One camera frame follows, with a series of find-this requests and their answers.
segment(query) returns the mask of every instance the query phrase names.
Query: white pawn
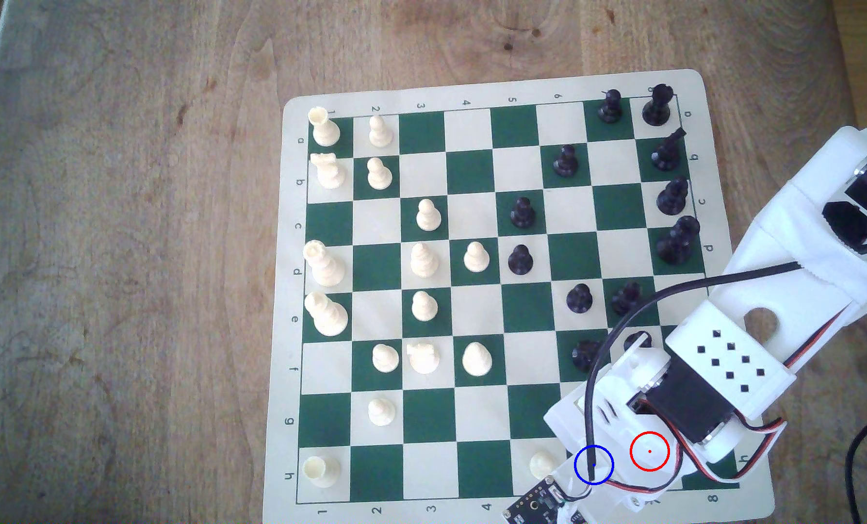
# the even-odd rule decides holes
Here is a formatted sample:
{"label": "white pawn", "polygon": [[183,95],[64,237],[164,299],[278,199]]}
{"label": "white pawn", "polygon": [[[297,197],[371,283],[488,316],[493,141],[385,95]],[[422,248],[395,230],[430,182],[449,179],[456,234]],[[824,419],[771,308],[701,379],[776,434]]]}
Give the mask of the white pawn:
{"label": "white pawn", "polygon": [[491,353],[480,342],[473,342],[462,352],[462,367],[473,377],[480,377],[491,370]]}
{"label": "white pawn", "polygon": [[466,268],[473,273],[481,273],[488,268],[489,256],[485,246],[479,242],[470,242],[466,248],[466,255],[462,256]]}
{"label": "white pawn", "polygon": [[387,189],[392,184],[392,170],[381,163],[381,159],[369,159],[366,163],[369,168],[369,185],[372,189]]}
{"label": "white pawn", "polygon": [[331,255],[320,241],[304,244],[304,259],[311,265],[314,281],[323,287],[333,287],[346,274],[342,262]]}
{"label": "white pawn", "polygon": [[385,120],[381,115],[372,115],[369,119],[369,142],[375,147],[385,147],[392,143],[394,133],[385,125]]}
{"label": "white pawn", "polygon": [[376,398],[369,402],[369,421],[376,426],[387,426],[394,421],[397,413],[394,404],[387,398]]}
{"label": "white pawn", "polygon": [[391,373],[398,367],[398,362],[401,357],[398,356],[398,351],[392,346],[386,344],[376,344],[372,348],[372,365],[382,373]]}
{"label": "white pawn", "polygon": [[440,266],[437,259],[427,244],[417,243],[411,248],[411,271],[422,279],[432,276]]}
{"label": "white pawn", "polygon": [[440,354],[429,342],[407,344],[404,352],[410,359],[411,367],[421,375],[428,375],[440,365]]}
{"label": "white pawn", "polygon": [[330,114],[322,107],[308,111],[308,120],[314,127],[314,142],[321,147],[330,147],[339,140],[339,126],[330,119]]}
{"label": "white pawn", "polygon": [[326,189],[335,189],[346,181],[346,172],[336,163],[335,153],[311,153],[311,163],[317,168],[317,182]]}
{"label": "white pawn", "polygon": [[346,309],[319,291],[304,297],[304,309],[313,317],[314,328],[317,328],[324,337],[339,335],[349,324]]}
{"label": "white pawn", "polygon": [[429,293],[426,291],[414,293],[414,298],[411,300],[411,313],[414,314],[414,318],[420,322],[429,322],[433,320],[438,310],[436,299]]}
{"label": "white pawn", "polygon": [[433,200],[424,198],[417,204],[417,226],[424,231],[433,231],[439,228],[442,222],[442,216],[436,206],[433,205]]}

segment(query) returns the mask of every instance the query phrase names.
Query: blue circle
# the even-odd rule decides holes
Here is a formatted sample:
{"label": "blue circle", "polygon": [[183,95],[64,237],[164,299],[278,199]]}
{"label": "blue circle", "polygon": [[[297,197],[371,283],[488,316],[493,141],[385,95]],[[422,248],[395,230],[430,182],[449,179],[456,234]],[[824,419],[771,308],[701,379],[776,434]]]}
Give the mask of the blue circle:
{"label": "blue circle", "polygon": [[[589,447],[597,447],[597,448],[601,449],[602,451],[604,451],[605,453],[607,453],[608,458],[611,458],[611,471],[608,473],[608,476],[606,476],[601,482],[589,482],[588,480],[582,478],[582,475],[579,475],[579,455],[581,455],[582,451],[585,451]],[[607,480],[609,478],[611,478],[611,476],[614,474],[614,457],[612,457],[611,452],[608,451],[607,449],[605,449],[603,446],[598,446],[597,444],[592,444],[591,446],[585,446],[585,447],[582,447],[581,449],[579,449],[579,453],[576,453],[576,458],[574,460],[572,460],[572,469],[576,470],[576,476],[582,482],[588,484],[589,486],[598,486],[599,484],[606,483]]]}

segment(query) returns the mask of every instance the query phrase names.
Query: green square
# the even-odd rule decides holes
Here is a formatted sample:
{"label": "green square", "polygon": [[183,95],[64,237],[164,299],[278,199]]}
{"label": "green square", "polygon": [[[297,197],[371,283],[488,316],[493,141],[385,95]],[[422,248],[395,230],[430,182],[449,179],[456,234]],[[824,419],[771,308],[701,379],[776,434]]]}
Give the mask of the green square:
{"label": "green square", "polygon": [[[653,277],[635,277],[635,278],[626,278],[626,279],[604,279],[602,280],[602,287],[605,289],[605,296],[602,299],[605,301],[605,310],[607,311],[608,316],[608,327],[612,328],[615,324],[617,324],[621,320],[621,316],[614,313],[614,310],[611,308],[611,298],[614,296],[614,293],[621,291],[627,282],[635,281],[640,284],[640,299],[643,300],[656,291],[653,286]],[[643,310],[639,315],[634,317],[634,320],[631,321],[628,326],[631,327],[643,327],[643,326],[659,326],[660,325],[660,314],[657,312],[657,307],[650,306]]]}
{"label": "green square", "polygon": [[490,193],[495,190],[495,163],[491,149],[446,153],[446,192]]}
{"label": "green square", "polygon": [[297,446],[348,446],[349,402],[349,393],[302,394]]}
{"label": "green square", "polygon": [[352,117],[330,118],[339,126],[339,140],[330,147],[323,147],[314,142],[314,127],[308,124],[308,154],[335,153],[337,159],[352,158]]}
{"label": "green square", "polygon": [[640,184],[595,185],[595,224],[598,230],[637,229],[647,226]]}
{"label": "green square", "polygon": [[647,234],[650,239],[650,259],[653,261],[654,275],[676,275],[680,273],[705,273],[705,262],[702,259],[702,244],[699,239],[689,246],[692,248],[692,255],[682,264],[670,265],[663,262],[662,258],[657,255],[657,242],[663,237],[669,236],[670,228],[655,228],[648,229]]}
{"label": "green square", "polygon": [[432,320],[420,322],[411,313],[411,304],[414,302],[416,289],[404,289],[401,291],[401,317],[403,322],[404,339],[419,339],[422,337],[442,337],[453,334],[452,302],[448,287],[436,287],[425,289],[436,300],[437,314]]}
{"label": "green square", "polygon": [[576,185],[591,185],[589,170],[589,150],[584,144],[573,144],[576,149],[576,160],[579,161],[579,169],[576,174],[567,178],[556,174],[553,163],[559,158],[560,146],[540,147],[540,167],[543,170],[543,187],[573,187]]}
{"label": "green square", "polygon": [[352,390],[355,392],[378,392],[399,390],[402,387],[402,368],[399,365],[391,373],[382,373],[372,364],[372,350],[376,344],[392,346],[398,351],[401,362],[401,340],[361,340],[352,343]]}
{"label": "green square", "polygon": [[[527,229],[520,229],[510,221],[510,212],[518,197],[530,198],[530,206],[537,213],[537,220]],[[546,207],[543,205],[543,191],[508,191],[495,193],[495,210],[497,213],[497,234],[499,237],[517,235],[542,235],[547,232]]]}
{"label": "green square", "polygon": [[404,443],[456,440],[453,388],[404,390]]}
{"label": "green square", "polygon": [[[492,355],[492,368],[481,377],[473,377],[462,367],[462,353],[466,346],[479,342]],[[504,374],[504,335],[476,335],[453,337],[453,367],[456,386],[496,386],[507,382]]]}
{"label": "green square", "polygon": [[401,289],[401,244],[352,246],[352,291]]}
{"label": "green square", "polygon": [[305,344],[308,342],[331,342],[336,340],[352,339],[352,293],[329,293],[327,296],[330,300],[333,300],[346,310],[350,322],[346,324],[346,329],[344,329],[339,335],[336,335],[335,337],[324,337],[319,331],[317,331],[317,328],[314,327],[314,318],[307,310],[304,310],[304,301],[301,300],[301,310],[303,311],[301,316],[304,317],[304,329],[301,330],[301,339]]}
{"label": "green square", "polygon": [[352,161],[352,198],[368,200],[370,198],[397,198],[401,196],[400,157],[378,157],[381,163],[392,170],[392,184],[378,190],[369,185],[369,159]]}
{"label": "green square", "polygon": [[553,280],[602,278],[598,234],[594,231],[548,235],[547,243],[550,245],[550,274]]}
{"label": "green square", "polygon": [[[473,273],[466,268],[465,256],[469,244],[478,241],[488,254],[488,267],[481,273]],[[478,285],[484,283],[501,283],[497,257],[497,239],[465,239],[449,241],[449,271],[452,285]]]}
{"label": "green square", "polygon": [[544,423],[543,415],[553,404],[559,402],[560,398],[559,384],[508,386],[510,437],[555,437],[550,426]]}
{"label": "green square", "polygon": [[398,133],[402,155],[446,150],[442,111],[403,114],[399,116]]}
{"label": "green square", "polygon": [[352,245],[352,202],[308,204],[307,240]]}
{"label": "green square", "polygon": [[[559,355],[559,381],[579,382],[586,379],[584,372],[576,369],[572,363],[572,350],[582,340],[594,340],[604,342],[607,338],[607,329],[583,329],[579,331],[557,331],[556,350]],[[611,351],[601,355],[602,365],[611,362]]]}
{"label": "green square", "polygon": [[536,146],[540,143],[535,105],[492,107],[491,119],[493,148]]}
{"label": "green square", "polygon": [[510,441],[458,442],[456,452],[461,499],[514,495],[510,475]]}
{"label": "green square", "polygon": [[605,124],[598,117],[598,107],[604,100],[587,100],[582,103],[585,108],[585,134],[589,142],[607,140],[628,140],[634,138],[634,122],[631,119],[631,101],[621,99],[621,119],[613,124]]}
{"label": "green square", "polygon": [[[417,225],[417,206],[420,200],[429,198],[440,212],[440,226],[433,231],[424,231]],[[446,204],[446,196],[418,196],[414,198],[401,198],[401,242],[419,243],[429,241],[444,241],[449,238],[449,212]]]}
{"label": "green square", "polygon": [[349,501],[376,503],[404,499],[402,445],[349,449]]}
{"label": "green square", "polygon": [[642,182],[669,182],[673,178],[682,177],[688,180],[688,157],[686,156],[686,139],[679,139],[679,165],[672,171],[660,171],[653,165],[650,155],[662,143],[662,138],[645,138],[637,141],[637,163],[640,166]]}
{"label": "green square", "polygon": [[554,329],[553,295],[547,281],[502,284],[501,306],[505,333]]}

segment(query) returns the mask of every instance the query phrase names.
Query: white chess piece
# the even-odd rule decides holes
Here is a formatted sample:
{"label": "white chess piece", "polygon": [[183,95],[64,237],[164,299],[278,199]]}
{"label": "white chess piece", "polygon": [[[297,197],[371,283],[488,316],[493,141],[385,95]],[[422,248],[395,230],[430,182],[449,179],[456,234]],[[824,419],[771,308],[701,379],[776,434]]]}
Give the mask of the white chess piece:
{"label": "white chess piece", "polygon": [[331,457],[311,457],[301,466],[304,478],[318,488],[329,488],[339,479],[339,460]]}
{"label": "white chess piece", "polygon": [[330,147],[339,140],[339,126],[330,119],[330,114],[322,107],[308,111],[308,120],[314,127],[314,142],[321,147]]}
{"label": "white chess piece", "polygon": [[442,222],[442,216],[436,206],[433,205],[433,200],[424,198],[417,204],[417,226],[424,231],[433,231],[439,228]]}
{"label": "white chess piece", "polygon": [[411,313],[414,314],[414,318],[420,322],[428,322],[433,320],[438,310],[436,299],[429,293],[426,291],[414,293],[414,298],[411,300]]}
{"label": "white chess piece", "polygon": [[462,256],[466,268],[473,273],[481,273],[488,268],[489,256],[482,243],[472,241],[466,248],[466,254]]}
{"label": "white chess piece", "polygon": [[462,367],[473,377],[480,377],[491,370],[491,353],[480,342],[473,342],[462,352]]}
{"label": "white chess piece", "polygon": [[369,142],[375,147],[385,147],[392,143],[394,133],[385,124],[385,120],[381,115],[372,115],[369,119]]}
{"label": "white chess piece", "polygon": [[398,367],[401,357],[392,346],[376,344],[372,348],[372,365],[382,373],[391,373]]}
{"label": "white chess piece", "polygon": [[392,170],[385,167],[381,159],[369,159],[366,165],[369,169],[369,185],[372,189],[381,191],[392,184]]}
{"label": "white chess piece", "polygon": [[424,243],[414,244],[411,248],[411,271],[422,279],[426,279],[436,272],[440,266],[440,260],[436,254]]}
{"label": "white chess piece", "polygon": [[335,337],[346,329],[349,315],[342,305],[330,300],[330,297],[315,291],[304,298],[304,309],[314,319],[314,328],[324,337]]}
{"label": "white chess piece", "polygon": [[346,268],[320,241],[304,244],[304,259],[311,266],[311,274],[319,285],[333,287],[343,280]]}
{"label": "white chess piece", "polygon": [[394,421],[397,409],[391,400],[376,398],[369,402],[369,421],[376,426],[387,426]]}
{"label": "white chess piece", "polygon": [[404,353],[407,354],[411,367],[421,375],[432,373],[440,365],[440,354],[429,342],[407,344]]}
{"label": "white chess piece", "polygon": [[553,455],[542,449],[534,453],[534,456],[530,458],[530,474],[534,478],[544,480],[555,469],[556,460],[553,458]]}
{"label": "white chess piece", "polygon": [[335,189],[346,181],[346,172],[336,162],[335,153],[311,153],[311,163],[317,168],[317,182],[326,189]]}

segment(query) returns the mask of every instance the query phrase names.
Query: chess piece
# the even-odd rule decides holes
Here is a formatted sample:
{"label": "chess piece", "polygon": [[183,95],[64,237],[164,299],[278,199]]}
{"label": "chess piece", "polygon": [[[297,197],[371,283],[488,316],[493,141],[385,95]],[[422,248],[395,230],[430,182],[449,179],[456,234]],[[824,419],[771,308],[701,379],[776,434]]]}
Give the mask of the chess piece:
{"label": "chess piece", "polygon": [[392,143],[394,133],[385,124],[381,115],[372,115],[369,119],[369,143],[375,147],[385,147]]}
{"label": "chess piece", "polygon": [[369,159],[368,162],[365,163],[366,168],[369,170],[369,185],[372,189],[377,189],[381,191],[382,189],[388,189],[388,186],[392,184],[392,170],[385,167],[385,164],[382,163],[381,159]]}
{"label": "chess piece", "polygon": [[681,216],[669,233],[657,241],[657,255],[667,264],[682,264],[692,255],[692,241],[699,229],[699,221],[694,216]]}
{"label": "chess piece", "polygon": [[605,92],[605,101],[598,107],[598,117],[605,124],[613,124],[621,119],[621,92],[609,89]]}
{"label": "chess piece", "polygon": [[657,209],[664,214],[676,215],[686,208],[688,181],[685,178],[673,178],[657,196]]}
{"label": "chess piece", "polygon": [[339,140],[339,126],[330,119],[330,114],[322,107],[308,111],[308,121],[314,127],[314,142],[320,147],[330,147]]}
{"label": "chess piece", "polygon": [[661,126],[669,120],[669,101],[672,100],[672,88],[666,84],[658,84],[653,88],[650,101],[644,105],[641,115],[651,126]]}
{"label": "chess piece", "polygon": [[508,268],[515,275],[526,275],[534,268],[534,257],[530,255],[527,246],[523,244],[514,246],[514,251],[508,256]]}
{"label": "chess piece", "polygon": [[679,128],[663,139],[657,150],[650,154],[650,161],[660,171],[672,171],[679,167],[682,159],[679,139],[686,136],[686,130]]}
{"label": "chess piece", "polygon": [[579,170],[579,161],[576,159],[576,149],[573,146],[563,146],[559,158],[553,161],[553,170],[556,174],[571,178]]}
{"label": "chess piece", "polygon": [[530,198],[519,196],[510,211],[510,222],[516,227],[527,229],[537,221],[537,212],[530,205]]}

